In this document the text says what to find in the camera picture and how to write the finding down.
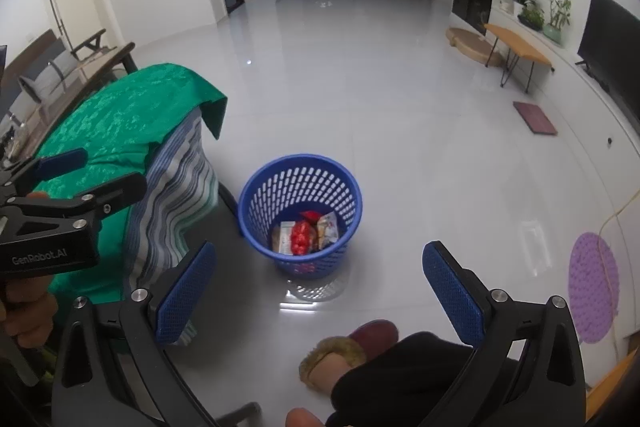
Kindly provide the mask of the person left hand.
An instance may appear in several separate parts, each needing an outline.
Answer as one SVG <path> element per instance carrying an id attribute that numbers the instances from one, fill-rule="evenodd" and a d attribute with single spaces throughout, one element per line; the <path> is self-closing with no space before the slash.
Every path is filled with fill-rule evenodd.
<path id="1" fill-rule="evenodd" d="M 11 281 L 1 303 L 2 331 L 25 349 L 40 348 L 49 338 L 58 302 L 50 293 L 52 275 Z"/>

